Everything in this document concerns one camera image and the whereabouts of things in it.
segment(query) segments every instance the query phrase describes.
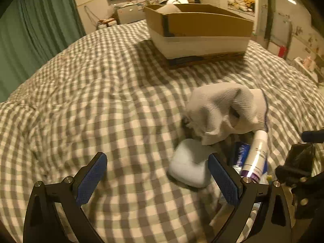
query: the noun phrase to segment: cable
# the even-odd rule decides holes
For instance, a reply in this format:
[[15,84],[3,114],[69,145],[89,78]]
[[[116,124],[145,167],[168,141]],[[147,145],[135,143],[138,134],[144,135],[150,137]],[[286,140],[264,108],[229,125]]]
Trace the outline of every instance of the cable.
[[98,20],[100,20],[99,17],[97,17],[90,9],[87,5],[84,6],[84,11],[86,13],[86,15],[88,16],[88,18],[90,19],[91,21],[91,24],[93,24],[95,27],[98,25],[98,22],[95,22],[94,19],[90,16],[89,12],[95,16]]

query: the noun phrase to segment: gingham bedspread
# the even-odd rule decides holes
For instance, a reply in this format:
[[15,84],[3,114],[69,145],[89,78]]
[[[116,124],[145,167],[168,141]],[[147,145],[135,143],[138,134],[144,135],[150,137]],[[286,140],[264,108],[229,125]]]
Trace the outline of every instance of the gingham bedspread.
[[[21,243],[34,183],[73,176],[101,151],[107,175],[83,209],[105,242],[210,242],[217,185],[192,189],[166,173],[175,147],[190,137],[181,119],[192,89],[218,82],[264,90],[270,172],[300,132],[324,126],[324,98],[315,84],[255,42],[240,61],[171,69],[145,20],[98,30],[0,104],[1,221]],[[221,142],[220,151],[236,139]],[[319,148],[316,173],[321,158]]]

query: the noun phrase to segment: clothes pile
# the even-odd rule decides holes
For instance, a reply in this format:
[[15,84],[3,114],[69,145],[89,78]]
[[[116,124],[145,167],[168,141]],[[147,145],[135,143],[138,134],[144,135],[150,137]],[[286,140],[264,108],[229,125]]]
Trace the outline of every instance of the clothes pile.
[[186,125],[201,137],[202,145],[213,145],[230,134],[268,131],[267,101],[260,89],[237,83],[216,83],[193,90],[186,106]]
[[180,3],[189,3],[188,0],[168,0],[166,4],[180,4]]
[[254,12],[255,0],[228,0],[230,8],[244,12]]

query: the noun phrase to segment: shelf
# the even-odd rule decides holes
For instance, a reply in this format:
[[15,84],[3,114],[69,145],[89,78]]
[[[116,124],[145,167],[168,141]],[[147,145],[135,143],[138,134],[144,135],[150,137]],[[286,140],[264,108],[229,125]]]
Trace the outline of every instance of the shelf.
[[254,21],[254,15],[255,15],[254,12],[244,12],[242,10],[232,9],[230,7],[228,7],[227,10],[230,11],[230,12],[233,12],[235,14],[238,14],[239,16],[242,16],[245,19]]

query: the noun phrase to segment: wall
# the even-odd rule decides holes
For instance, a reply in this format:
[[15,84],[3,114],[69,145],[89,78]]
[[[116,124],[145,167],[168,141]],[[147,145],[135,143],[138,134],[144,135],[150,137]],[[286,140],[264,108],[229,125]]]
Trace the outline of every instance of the wall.
[[296,4],[288,0],[275,0],[276,13],[280,13],[287,19],[290,19],[293,27],[293,34],[296,32],[297,27],[301,27],[303,30],[298,36],[292,39],[291,52],[288,54],[289,59],[295,58],[295,56],[301,54],[300,50],[305,51],[305,48],[300,48],[301,45],[307,46],[313,53],[316,53],[318,48],[318,54],[324,54],[324,38],[311,26],[310,13],[300,0],[293,1],[295,1]]
[[96,30],[98,19],[93,16],[85,6],[90,9],[98,18],[103,19],[110,17],[114,12],[114,4],[122,5],[131,0],[75,0],[77,9],[87,34],[90,34]]

